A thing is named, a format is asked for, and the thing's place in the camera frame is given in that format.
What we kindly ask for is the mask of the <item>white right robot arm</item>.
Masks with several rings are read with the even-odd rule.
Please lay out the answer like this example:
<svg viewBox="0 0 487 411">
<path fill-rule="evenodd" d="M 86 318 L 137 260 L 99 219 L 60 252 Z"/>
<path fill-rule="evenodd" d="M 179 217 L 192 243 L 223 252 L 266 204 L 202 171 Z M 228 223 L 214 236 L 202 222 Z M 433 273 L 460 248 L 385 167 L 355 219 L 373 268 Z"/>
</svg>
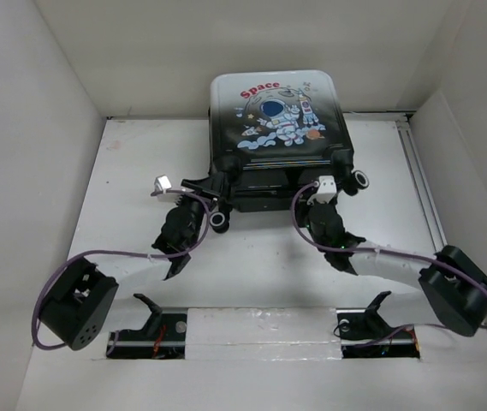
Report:
<svg viewBox="0 0 487 411">
<path fill-rule="evenodd" d="M 463 337 L 484 328 L 487 275 L 460 248 L 447 245 L 431 257 L 381 247 L 346 230 L 335 205 L 299 200 L 294 206 L 299 235 L 336 270 L 380 277 L 419 290 L 438 324 Z"/>
</svg>

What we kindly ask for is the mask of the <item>black suitcase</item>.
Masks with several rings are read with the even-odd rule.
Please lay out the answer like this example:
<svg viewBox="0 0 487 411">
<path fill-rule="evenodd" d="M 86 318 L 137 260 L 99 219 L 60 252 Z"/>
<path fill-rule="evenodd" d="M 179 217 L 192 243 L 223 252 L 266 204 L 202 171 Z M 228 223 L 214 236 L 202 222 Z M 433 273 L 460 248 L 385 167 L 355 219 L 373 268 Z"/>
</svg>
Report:
<svg viewBox="0 0 487 411">
<path fill-rule="evenodd" d="M 210 222 L 217 233 L 230 214 L 282 211 L 320 176 L 355 195 L 368 178 L 353 165 L 353 143 L 334 81 L 304 69 L 221 74 L 211 83 L 210 176 L 218 189 Z"/>
</svg>

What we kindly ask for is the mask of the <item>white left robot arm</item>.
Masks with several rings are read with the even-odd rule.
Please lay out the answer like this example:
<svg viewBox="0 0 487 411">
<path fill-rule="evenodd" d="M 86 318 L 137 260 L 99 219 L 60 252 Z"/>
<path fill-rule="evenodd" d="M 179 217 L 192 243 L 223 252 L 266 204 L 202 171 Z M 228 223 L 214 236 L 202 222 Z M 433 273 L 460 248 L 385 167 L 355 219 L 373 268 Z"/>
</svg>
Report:
<svg viewBox="0 0 487 411">
<path fill-rule="evenodd" d="M 175 200 L 151 250 L 88 250 L 68 259 L 50 275 L 33 309 L 33 345 L 44 351 L 70 348 L 78 351 L 99 334 L 119 334 L 129 326 L 141 339 L 159 332 L 160 308 L 141 294 L 150 284 L 147 275 L 160 268 L 166 278 L 178 275 L 201 245 L 209 230 L 224 229 L 229 220 L 231 187 L 223 173 L 202 180 L 185 180 L 180 189 L 166 176 L 155 183 L 154 197 Z M 130 291 L 149 307 L 132 317 Z"/>
</svg>

